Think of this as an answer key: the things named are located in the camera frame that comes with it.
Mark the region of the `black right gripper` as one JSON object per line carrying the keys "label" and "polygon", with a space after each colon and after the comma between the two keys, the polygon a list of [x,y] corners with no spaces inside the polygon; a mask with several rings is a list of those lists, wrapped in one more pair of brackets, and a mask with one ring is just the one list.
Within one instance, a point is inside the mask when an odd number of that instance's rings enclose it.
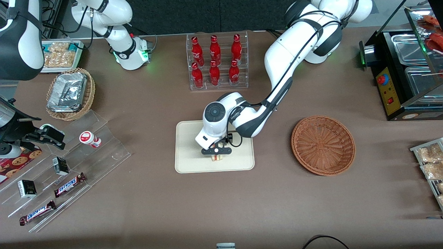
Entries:
{"label": "black right gripper", "polygon": [[63,150],[65,133],[54,126],[36,128],[32,121],[41,118],[25,117],[22,115],[1,115],[1,145],[21,145],[24,142],[50,144]]}

